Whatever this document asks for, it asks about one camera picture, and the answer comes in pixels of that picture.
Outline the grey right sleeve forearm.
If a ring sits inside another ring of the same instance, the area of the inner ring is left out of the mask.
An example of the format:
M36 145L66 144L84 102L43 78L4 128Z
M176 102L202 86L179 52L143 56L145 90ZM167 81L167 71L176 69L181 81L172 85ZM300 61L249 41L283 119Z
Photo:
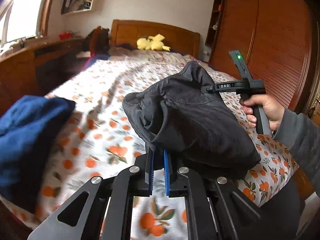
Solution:
M272 138L284 144L319 194L319 127L304 114L285 109Z

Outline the person's right hand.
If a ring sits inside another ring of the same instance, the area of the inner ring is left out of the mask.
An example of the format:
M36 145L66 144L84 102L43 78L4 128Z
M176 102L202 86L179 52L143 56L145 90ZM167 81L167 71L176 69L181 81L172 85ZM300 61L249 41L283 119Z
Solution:
M246 100L241 99L240 104L243 107L250 127L256 128L257 126L258 119L253 114L253 107L258 106L263 108L263 112L268 119L270 130L274 132L279 128L283 119L285 107L274 97L267 94L256 94Z

